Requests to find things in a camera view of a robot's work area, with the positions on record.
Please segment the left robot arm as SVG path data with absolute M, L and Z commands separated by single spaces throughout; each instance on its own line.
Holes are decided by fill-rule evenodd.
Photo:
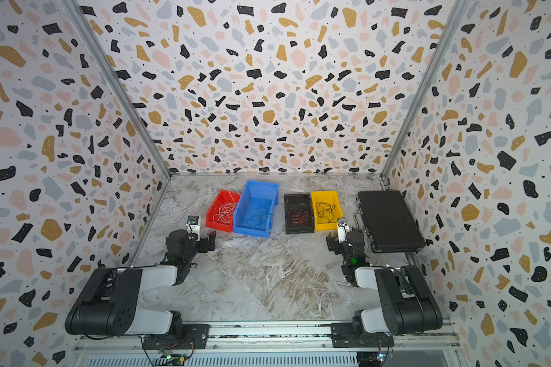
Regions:
M 212 231 L 201 238 L 178 229 L 165 238 L 167 252 L 158 265 L 96 269 L 71 307 L 65 330 L 90 339 L 144 335 L 162 336 L 173 343 L 183 340 L 181 314 L 140 307 L 139 295 L 182 284 L 195 256 L 216 249 L 216 235 Z

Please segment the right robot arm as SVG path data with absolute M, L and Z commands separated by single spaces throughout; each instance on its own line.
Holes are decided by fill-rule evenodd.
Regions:
M 394 268 L 368 261 L 362 232 L 344 227 L 326 237 L 328 250 L 343 258 L 345 280 L 352 286 L 373 291 L 379 305 L 357 310 L 343 330 L 332 327 L 333 341 L 371 347 L 393 345 L 393 336 L 425 333 L 442 328 L 443 316 L 422 272 L 414 265 Z

